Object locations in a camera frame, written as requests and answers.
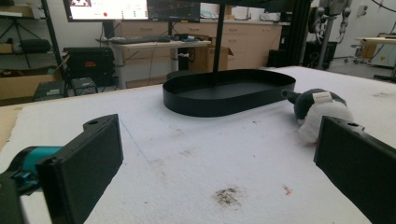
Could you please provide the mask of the black equipment case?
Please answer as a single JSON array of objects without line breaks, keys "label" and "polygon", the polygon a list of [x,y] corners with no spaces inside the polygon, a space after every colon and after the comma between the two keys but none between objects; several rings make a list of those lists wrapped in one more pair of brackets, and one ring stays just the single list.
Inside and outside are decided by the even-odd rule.
[{"label": "black equipment case", "polygon": [[113,84],[114,54],[109,47],[64,48],[68,56],[66,79],[90,77],[97,87]]}]

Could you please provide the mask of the grey and white plush toy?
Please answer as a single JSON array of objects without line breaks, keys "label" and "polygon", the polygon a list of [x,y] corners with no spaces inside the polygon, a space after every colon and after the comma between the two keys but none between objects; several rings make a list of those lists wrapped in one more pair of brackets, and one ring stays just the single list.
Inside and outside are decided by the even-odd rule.
[{"label": "grey and white plush toy", "polygon": [[318,141],[323,116],[352,121],[347,102],[332,91],[311,89],[302,93],[282,90],[281,95],[293,104],[295,118],[301,125],[298,134],[309,144]]}]

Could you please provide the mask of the wooden cabinet row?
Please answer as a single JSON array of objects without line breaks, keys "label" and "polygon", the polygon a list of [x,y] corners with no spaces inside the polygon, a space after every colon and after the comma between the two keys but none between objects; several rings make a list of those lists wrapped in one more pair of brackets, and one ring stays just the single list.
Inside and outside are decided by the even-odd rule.
[{"label": "wooden cabinet row", "polygon": [[[267,65],[269,51],[278,49],[281,30],[282,26],[273,22],[224,22],[221,45],[233,53],[228,56],[228,68],[259,68]],[[167,22],[122,21],[116,28],[115,35],[132,38],[167,33]]]}]

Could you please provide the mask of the grey robot on stand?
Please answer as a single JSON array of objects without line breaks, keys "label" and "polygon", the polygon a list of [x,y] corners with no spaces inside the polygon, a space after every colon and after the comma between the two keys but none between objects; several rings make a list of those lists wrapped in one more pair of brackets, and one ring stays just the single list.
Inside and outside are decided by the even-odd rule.
[{"label": "grey robot on stand", "polygon": [[312,13],[313,21],[308,25],[309,29],[315,35],[316,40],[321,45],[317,69],[323,69],[332,25],[338,15],[342,16],[339,29],[339,43],[343,41],[348,25],[348,17],[351,13],[351,4],[352,0],[318,0],[318,6]]}]

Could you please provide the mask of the cardboard box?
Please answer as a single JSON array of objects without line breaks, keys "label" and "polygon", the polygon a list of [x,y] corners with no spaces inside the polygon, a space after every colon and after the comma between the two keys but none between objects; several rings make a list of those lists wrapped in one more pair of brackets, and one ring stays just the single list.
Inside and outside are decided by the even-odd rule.
[{"label": "cardboard box", "polygon": [[[215,46],[189,48],[189,69],[194,71],[212,72],[215,57]],[[233,56],[229,48],[221,47],[219,55],[219,70],[228,69],[228,56]]]}]

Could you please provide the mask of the black metal shelf rack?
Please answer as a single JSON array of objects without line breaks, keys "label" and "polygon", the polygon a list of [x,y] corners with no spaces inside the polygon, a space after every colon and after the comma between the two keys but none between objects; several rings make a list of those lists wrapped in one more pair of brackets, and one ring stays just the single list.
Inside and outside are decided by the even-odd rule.
[{"label": "black metal shelf rack", "polygon": [[31,102],[44,82],[64,79],[48,0],[0,0],[0,105]]}]

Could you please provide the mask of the light wooden desk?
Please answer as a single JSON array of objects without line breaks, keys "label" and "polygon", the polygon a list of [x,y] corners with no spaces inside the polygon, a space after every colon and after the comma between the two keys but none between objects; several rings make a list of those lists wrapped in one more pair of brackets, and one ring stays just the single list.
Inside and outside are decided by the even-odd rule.
[{"label": "light wooden desk", "polygon": [[170,41],[120,45],[111,43],[116,76],[121,89],[146,86],[164,81],[178,70],[178,49],[206,47],[209,41]]}]

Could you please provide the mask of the black keyboard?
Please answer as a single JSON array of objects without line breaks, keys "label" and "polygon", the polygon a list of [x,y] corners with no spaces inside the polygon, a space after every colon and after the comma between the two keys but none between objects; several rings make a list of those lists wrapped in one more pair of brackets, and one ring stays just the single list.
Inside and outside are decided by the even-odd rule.
[{"label": "black keyboard", "polygon": [[110,43],[120,44],[120,45],[141,44],[141,43],[151,43],[151,42],[169,43],[170,41],[171,38],[169,38],[168,36],[146,36],[146,37],[137,37],[137,38],[114,37],[109,39]]}]

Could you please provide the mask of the small black device box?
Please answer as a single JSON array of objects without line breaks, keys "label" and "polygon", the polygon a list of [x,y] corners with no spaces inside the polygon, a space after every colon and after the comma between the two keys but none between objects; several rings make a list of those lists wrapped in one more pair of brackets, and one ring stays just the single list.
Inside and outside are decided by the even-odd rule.
[{"label": "small black device box", "polygon": [[75,78],[71,81],[76,96],[97,93],[97,87],[90,77]]}]

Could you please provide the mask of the black metal stand pole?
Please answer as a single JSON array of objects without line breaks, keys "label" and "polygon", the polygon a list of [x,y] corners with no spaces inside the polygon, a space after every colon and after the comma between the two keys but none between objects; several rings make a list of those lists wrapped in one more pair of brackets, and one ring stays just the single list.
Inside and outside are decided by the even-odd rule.
[{"label": "black metal stand pole", "polygon": [[213,85],[217,85],[217,81],[218,81],[219,59],[220,59],[220,51],[221,51],[221,39],[222,39],[224,15],[225,15],[225,5],[219,5],[216,47],[215,47],[214,64],[213,64],[213,78],[212,78]]}]

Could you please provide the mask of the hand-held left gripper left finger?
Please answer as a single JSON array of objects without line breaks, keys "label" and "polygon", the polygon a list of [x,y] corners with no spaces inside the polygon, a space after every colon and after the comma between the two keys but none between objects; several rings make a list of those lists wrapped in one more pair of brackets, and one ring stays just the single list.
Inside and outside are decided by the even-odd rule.
[{"label": "hand-held left gripper left finger", "polygon": [[123,162],[119,116],[83,124],[63,147],[27,147],[0,174],[0,224],[27,224],[21,196],[44,192],[52,224],[82,224]]}]

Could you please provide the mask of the white foam table mat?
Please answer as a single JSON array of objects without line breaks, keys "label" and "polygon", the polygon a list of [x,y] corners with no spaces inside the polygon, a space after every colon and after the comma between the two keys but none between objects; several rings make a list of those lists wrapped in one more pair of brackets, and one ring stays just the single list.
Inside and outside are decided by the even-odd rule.
[{"label": "white foam table mat", "polygon": [[167,109],[157,85],[3,107],[0,173],[109,114],[124,160],[89,224],[370,224],[315,165],[286,101],[202,119]]}]

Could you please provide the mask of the black metal frame column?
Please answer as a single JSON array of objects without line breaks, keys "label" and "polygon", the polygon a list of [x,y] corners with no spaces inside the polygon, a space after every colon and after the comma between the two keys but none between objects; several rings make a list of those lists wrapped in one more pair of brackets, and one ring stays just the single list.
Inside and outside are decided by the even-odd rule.
[{"label": "black metal frame column", "polygon": [[311,0],[295,0],[287,41],[287,65],[298,65],[302,54]]}]

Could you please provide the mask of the wooden side table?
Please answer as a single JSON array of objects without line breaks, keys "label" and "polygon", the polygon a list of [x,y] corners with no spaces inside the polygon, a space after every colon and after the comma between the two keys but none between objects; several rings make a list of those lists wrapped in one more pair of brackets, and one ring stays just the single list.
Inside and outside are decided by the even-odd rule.
[{"label": "wooden side table", "polygon": [[396,45],[396,38],[389,37],[357,37],[357,40],[365,44]]}]

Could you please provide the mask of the black oval metal tray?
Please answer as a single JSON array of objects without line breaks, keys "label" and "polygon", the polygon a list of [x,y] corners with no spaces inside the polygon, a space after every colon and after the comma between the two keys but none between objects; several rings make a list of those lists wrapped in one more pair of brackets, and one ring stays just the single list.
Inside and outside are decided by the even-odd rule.
[{"label": "black oval metal tray", "polygon": [[163,84],[164,105],[198,118],[228,116],[283,100],[283,90],[294,90],[296,79],[286,74],[235,69],[173,77]]}]

